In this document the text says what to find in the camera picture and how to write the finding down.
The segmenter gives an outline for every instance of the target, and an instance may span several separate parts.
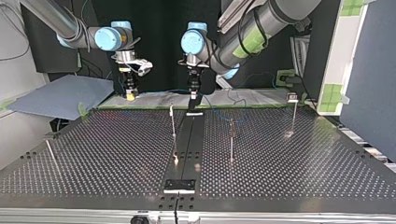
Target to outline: wire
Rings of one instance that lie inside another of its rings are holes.
[[[124,82],[124,80],[123,80],[123,78],[122,78],[122,82],[121,82],[121,79],[120,79],[121,76],[122,76],[122,74],[119,75],[119,83],[120,83],[120,86],[121,86],[121,88],[122,88],[122,92],[125,93],[125,89],[123,88],[123,82]]]
[[[24,31],[24,23],[23,23],[23,19],[22,19],[21,15],[20,15],[20,12],[18,12],[15,8],[13,8],[12,6],[10,6],[7,3],[0,3],[0,9],[1,9],[1,12],[2,12],[3,16],[7,19],[7,22],[16,31],[18,31],[18,33],[20,33],[21,36],[26,40],[27,47],[26,47],[26,50],[23,53],[21,53],[19,55],[16,55],[16,56],[9,57],[9,58],[0,59],[0,62],[5,62],[5,61],[14,60],[14,59],[19,59],[19,58],[23,57],[24,55],[26,55],[29,52],[29,49],[30,49],[29,40],[28,40],[26,34],[23,31],[21,31],[20,28],[15,24],[15,22],[7,15],[7,13],[3,10],[3,7],[8,8],[9,10],[11,10],[15,14],[15,16],[17,16],[18,20],[21,23],[22,29]]]
[[[84,4],[82,5],[82,8],[81,8],[81,19],[85,24],[87,24],[87,22],[85,22],[85,20],[84,20],[84,9],[85,9],[85,6],[87,6],[87,3],[88,3],[88,0],[85,0]]]
[[[95,68],[97,68],[99,70],[99,72],[100,72],[100,77],[103,77],[103,71],[98,65],[96,65],[95,63],[91,62],[90,60],[84,59],[82,57],[81,57],[81,60],[86,62],[86,63],[89,63],[89,64],[93,65]]]
[[[175,223],[178,224],[178,216],[177,216],[177,205],[178,205],[178,196],[180,195],[180,193],[177,194],[177,199],[176,199],[176,203],[175,203],[175,210],[174,210],[174,215],[175,215]]]
[[[244,81],[241,85],[235,87],[235,89],[239,89],[239,88],[241,88],[242,86],[244,86],[244,85],[248,82],[248,80],[249,80],[251,77],[254,77],[254,76],[262,76],[262,75],[265,75],[265,74],[269,74],[269,75],[271,75],[271,76],[273,77],[272,85],[273,85],[274,89],[276,89],[276,86],[275,86],[275,83],[274,83],[274,80],[275,80],[275,77],[276,77],[276,76],[275,76],[274,74],[270,73],[270,72],[262,72],[262,73],[251,74],[250,76],[248,76],[248,77],[245,79],[245,81]]]
[[[293,47],[294,47],[294,57],[297,60],[297,48],[296,48],[296,38],[293,37]],[[300,75],[300,65],[298,62],[296,62],[296,66],[297,66],[297,73],[295,74],[297,77],[300,78],[301,83],[303,84],[304,90],[306,92],[306,95],[308,96],[309,100],[311,101],[312,105],[314,106],[314,108],[318,111],[318,105],[315,103],[315,100],[312,98],[311,94],[309,94],[308,88],[305,86],[305,82],[303,77]]]
[[[238,22],[238,40],[239,40],[239,45],[241,46],[242,50],[250,57],[256,56],[258,53],[252,53],[249,52],[248,49],[245,47],[244,45],[244,41],[242,40],[242,24],[244,22],[244,19],[246,17],[246,15],[248,14],[248,10],[251,8],[251,6],[256,2],[256,0],[253,0],[250,2],[250,4],[247,6],[247,8],[245,8],[244,13],[242,14],[241,20]],[[256,22],[256,26],[258,27],[260,33],[262,34],[262,38],[264,38],[264,43],[262,44],[262,46],[264,48],[266,48],[268,46],[268,38],[267,35],[264,31],[264,28],[262,27],[262,24],[260,22],[260,17],[259,14],[257,12],[258,7],[254,7],[253,8],[253,17],[254,17],[254,21]]]
[[[84,64],[87,68],[88,68],[88,77],[91,76],[91,73],[93,73],[96,77],[102,78],[101,76],[99,76],[95,71],[93,71],[89,65],[87,65],[86,63],[82,63]]]
[[[110,71],[105,79],[107,80],[112,74],[113,74],[113,72]]]

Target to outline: white wall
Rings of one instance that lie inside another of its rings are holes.
[[[16,0],[0,0],[16,7]],[[8,16],[19,25],[8,9]],[[0,59],[13,57],[26,50],[27,41],[0,13]],[[15,99],[46,84],[35,71],[32,53],[12,61],[0,62],[0,104]],[[0,169],[16,160],[25,151],[36,147],[50,131],[50,118],[0,111]]]

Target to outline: vertical metal pin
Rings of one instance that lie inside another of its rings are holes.
[[[295,92],[289,92],[287,94],[287,101],[289,104],[294,104],[293,120],[291,122],[291,128],[286,132],[286,137],[290,138],[294,134],[294,125],[296,121],[298,95]]]
[[[169,107],[169,116],[172,118],[172,135],[176,137],[176,129],[175,129],[175,119],[174,119],[174,113],[173,113],[173,104],[170,104]]]
[[[172,103],[169,105],[169,116],[172,119],[172,137],[173,137],[173,140],[174,140],[174,158],[175,158],[175,163],[178,163],[178,160],[177,160],[176,128],[175,128],[175,118],[174,118],[174,111],[173,111],[173,104]]]
[[[236,137],[235,124],[233,119],[230,120],[230,161],[233,161],[233,139]]]
[[[298,104],[298,103],[294,103],[293,122],[292,122],[292,124],[291,124],[291,131],[292,131],[292,132],[294,132],[294,123],[295,123],[295,121],[296,121],[297,104]]]
[[[50,145],[50,140],[46,140],[46,143],[47,143],[47,147],[49,148],[49,154],[50,154],[50,156],[52,157],[53,160],[56,160],[55,154],[53,154],[52,147],[51,147],[51,145]]]

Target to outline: blue cap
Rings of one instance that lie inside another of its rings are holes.
[[[233,67],[233,69],[231,69],[230,71],[228,71],[228,73],[224,74],[224,78],[225,79],[231,79],[233,78],[233,76],[235,76],[235,74],[239,71],[239,64],[237,64],[236,66]]]
[[[190,21],[187,29],[188,30],[197,29],[197,30],[207,31],[207,24],[204,22]]]
[[[115,51],[121,47],[120,33],[111,27],[104,27],[95,34],[96,45],[106,51]]]
[[[132,25],[129,21],[113,21],[111,27],[121,27],[132,30]]]
[[[60,36],[56,35],[56,38],[59,40],[59,43],[61,43],[62,46],[70,49],[76,49],[75,47],[70,46],[63,38]]]
[[[189,30],[181,38],[181,47],[188,54],[198,54],[204,48],[204,37],[195,30]]]

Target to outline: perforated metal table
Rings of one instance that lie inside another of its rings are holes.
[[[51,143],[57,160],[43,145],[0,172],[0,217],[34,208],[57,216],[84,209],[90,217],[171,220],[177,210],[182,217],[335,213],[396,221],[395,174],[310,109],[298,109],[293,130],[290,108],[184,114],[175,112],[174,139],[166,110],[95,111]],[[164,194],[167,179],[194,179],[195,193]]]

